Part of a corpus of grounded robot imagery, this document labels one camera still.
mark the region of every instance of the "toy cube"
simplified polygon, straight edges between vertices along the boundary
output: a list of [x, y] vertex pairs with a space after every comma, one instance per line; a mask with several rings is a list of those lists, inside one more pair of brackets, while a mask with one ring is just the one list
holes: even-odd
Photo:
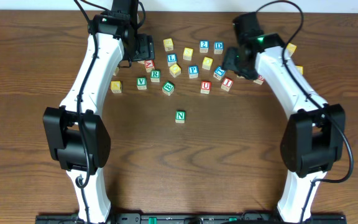
[[177, 55], [176, 54], [167, 55], [167, 60], [168, 60], [168, 67], [171, 67], [172, 65], [177, 63]]
[[265, 79], [261, 75], [259, 75], [258, 78], [254, 80], [254, 83], [261, 85], [264, 81]]
[[164, 48], [165, 48], [166, 52], [173, 50], [173, 40], [172, 40], [172, 38], [164, 40]]
[[214, 54], [223, 54], [223, 42], [215, 42]]
[[144, 67], [146, 68], [146, 72], [151, 72], [155, 69], [153, 60], [144, 61]]
[[202, 81], [201, 82], [201, 93], [209, 94], [209, 91], [211, 91], [211, 82]]
[[297, 65], [296, 69], [299, 71], [301, 75], [303, 75], [303, 66]]
[[288, 50], [288, 54], [289, 54], [290, 57], [291, 57], [292, 54], [293, 54], [293, 53], [295, 52], [295, 50], [296, 50], [296, 45], [289, 43], [288, 46], [287, 46], [287, 50]]
[[197, 78], [198, 77], [198, 66], [189, 66], [189, 78]]
[[220, 66], [218, 66], [216, 69], [215, 69], [215, 72], [214, 72], [214, 77], [218, 80], [222, 80], [224, 74], [226, 73], [225, 70], [223, 70]]
[[232, 85], [233, 85], [233, 80], [231, 80], [230, 78], [224, 78], [221, 88], [223, 90], [229, 91]]
[[203, 69], [211, 70], [213, 61], [214, 61], [213, 59], [211, 59], [209, 57], [205, 57], [203, 60]]
[[150, 80], [152, 82], [160, 82], [161, 71], [160, 70], [152, 70], [150, 74]]
[[117, 67], [112, 75], [117, 76], [119, 68]]
[[186, 118], [186, 112], [177, 111], [177, 114], [175, 116], [175, 122], [183, 124], [185, 123], [185, 118]]
[[209, 49], [209, 41], [208, 40], [200, 41], [200, 53], [208, 53], [208, 49]]
[[110, 89], [112, 93], [122, 93], [122, 85], [120, 81], [111, 81]]
[[162, 86], [162, 92], [167, 94], [168, 96], [170, 96], [174, 90], [175, 86], [170, 82], [166, 82], [164, 86]]
[[178, 64], [174, 64], [169, 68], [169, 73], [171, 73], [171, 75], [176, 78], [178, 75], [180, 75], [181, 68]]
[[147, 80], [146, 78], [137, 78], [137, 89], [138, 90], [146, 90], [147, 89]]
[[185, 50], [183, 51], [183, 59], [191, 60], [191, 56], [193, 56], [193, 49], [185, 47]]

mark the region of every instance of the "wood grain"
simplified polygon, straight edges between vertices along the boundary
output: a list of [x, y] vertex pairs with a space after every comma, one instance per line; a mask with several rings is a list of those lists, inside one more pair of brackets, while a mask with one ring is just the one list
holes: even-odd
[[[172, 78], [162, 45], [173, 38], [182, 69], [201, 68], [198, 41], [235, 45], [231, 21], [237, 15], [147, 13], [141, 31], [154, 37], [161, 83], [139, 91], [135, 78], [146, 75], [143, 65], [121, 69], [114, 79], [123, 82], [124, 93], [109, 91], [103, 112], [112, 138], [104, 174], [114, 206], [145, 213], [232, 213], [270, 210], [278, 202], [286, 176], [278, 145], [287, 122], [269, 86], [229, 72], [234, 85], [228, 93], [206, 70], [195, 80], [186, 72]], [[298, 14], [259, 17], [266, 32], [283, 39], [299, 23]], [[70, 89], [86, 38], [80, 12], [0, 11], [0, 223], [33, 223], [38, 214], [78, 209], [69, 178], [50, 158], [42, 114]], [[293, 43], [293, 58], [311, 86], [344, 107], [356, 160], [348, 182], [321, 184], [312, 209], [343, 212], [350, 224], [358, 223], [358, 14], [307, 14]], [[191, 62], [182, 59], [184, 47], [195, 50]], [[209, 52], [216, 67], [223, 56]], [[172, 96], [161, 91], [166, 80], [175, 84]], [[200, 94], [202, 80], [212, 81], [209, 95]], [[176, 110], [186, 110], [185, 124], [175, 124]], [[344, 152], [328, 177], [340, 178], [346, 170]]]

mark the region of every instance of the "green block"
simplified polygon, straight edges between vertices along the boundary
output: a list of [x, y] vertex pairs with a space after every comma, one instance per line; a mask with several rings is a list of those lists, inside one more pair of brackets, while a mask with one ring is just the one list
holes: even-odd
[[137, 84], [138, 86], [142, 86], [142, 85], [146, 85], [147, 84], [147, 80], [146, 78], [137, 78]]
[[149, 218], [149, 224], [157, 224], [157, 218]]
[[150, 74], [151, 78], [160, 78], [161, 72], [160, 70], [152, 70], [152, 73]]
[[186, 118], [186, 112], [184, 111], [177, 111], [176, 119], [180, 121], [184, 121]]
[[173, 89], [173, 84], [170, 82], [166, 82], [162, 87], [162, 89], [169, 92]]

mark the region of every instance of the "wooden surface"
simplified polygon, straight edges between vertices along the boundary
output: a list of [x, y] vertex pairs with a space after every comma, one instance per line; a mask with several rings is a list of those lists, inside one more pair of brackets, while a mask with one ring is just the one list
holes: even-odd
[[[286, 119], [269, 86], [236, 78], [230, 92], [220, 89], [213, 71], [200, 69], [189, 80], [187, 66], [201, 68], [198, 43], [235, 45], [231, 21], [238, 13], [148, 12], [142, 32], [153, 35], [161, 83], [137, 90], [143, 65], [121, 69], [115, 80], [123, 94], [107, 94], [103, 120], [112, 148], [105, 167], [106, 188], [114, 206], [145, 213], [270, 210], [281, 197], [287, 170], [280, 157]], [[298, 14], [261, 14], [266, 32], [283, 39], [296, 29]], [[168, 71], [163, 39], [173, 38], [183, 73]], [[0, 11], [0, 223], [33, 223], [41, 213], [73, 213], [74, 188], [50, 157], [42, 115], [57, 107], [74, 82], [86, 49], [86, 24], [80, 12]], [[304, 66], [311, 86], [347, 115], [346, 134], [356, 159], [352, 178], [341, 185], [321, 184], [314, 212], [343, 212], [358, 223], [358, 15], [307, 14], [293, 41], [293, 59]], [[195, 50], [183, 61], [184, 47]], [[214, 58], [213, 69], [222, 62]], [[172, 96], [162, 84], [175, 84]], [[211, 80], [209, 95], [201, 80]], [[175, 123], [175, 111], [187, 112]], [[328, 177], [340, 178], [347, 156]]]

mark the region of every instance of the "white backdrop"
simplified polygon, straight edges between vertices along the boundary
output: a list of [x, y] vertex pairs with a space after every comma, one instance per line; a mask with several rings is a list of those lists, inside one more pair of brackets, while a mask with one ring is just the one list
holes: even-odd
[[[89, 0], [110, 8], [112, 0]], [[246, 12], [271, 0], [141, 0], [146, 11]], [[305, 12], [358, 13], [358, 0], [293, 0]], [[77, 10], [72, 0], [0, 0], [0, 9]], [[274, 4], [270, 12], [295, 12], [289, 4]]]

